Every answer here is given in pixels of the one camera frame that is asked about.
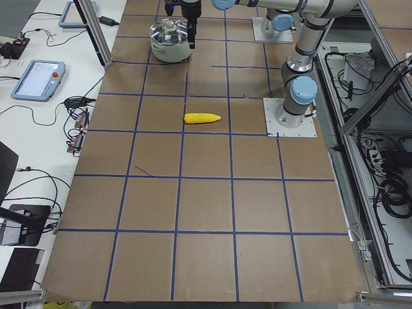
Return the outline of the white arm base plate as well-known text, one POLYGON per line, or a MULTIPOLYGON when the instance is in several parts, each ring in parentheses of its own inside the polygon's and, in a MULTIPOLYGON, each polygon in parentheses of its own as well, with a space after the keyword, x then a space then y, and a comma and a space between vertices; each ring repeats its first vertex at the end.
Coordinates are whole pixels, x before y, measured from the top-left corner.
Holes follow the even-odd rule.
POLYGON ((264 98, 263 106, 268 137, 316 138, 310 105, 302 115, 289 115, 283 98, 264 98))

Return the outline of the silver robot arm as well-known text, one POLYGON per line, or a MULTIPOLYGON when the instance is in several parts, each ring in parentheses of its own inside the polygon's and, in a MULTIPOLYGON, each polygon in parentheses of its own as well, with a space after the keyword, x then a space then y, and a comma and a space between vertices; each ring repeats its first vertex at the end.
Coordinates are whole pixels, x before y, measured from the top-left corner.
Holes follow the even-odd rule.
POLYGON ((261 30, 268 36, 275 36, 287 30, 294 29, 294 19, 292 12, 279 10, 275 8, 267 8, 266 18, 261 30))
POLYGON ((330 23, 335 18, 350 12, 356 1, 212 1, 217 10, 228 10, 235 5, 247 7, 263 7, 275 10, 287 10, 305 13, 306 17, 301 28, 295 52, 287 58, 282 72, 287 75, 305 74, 310 71, 313 57, 319 50, 330 23))

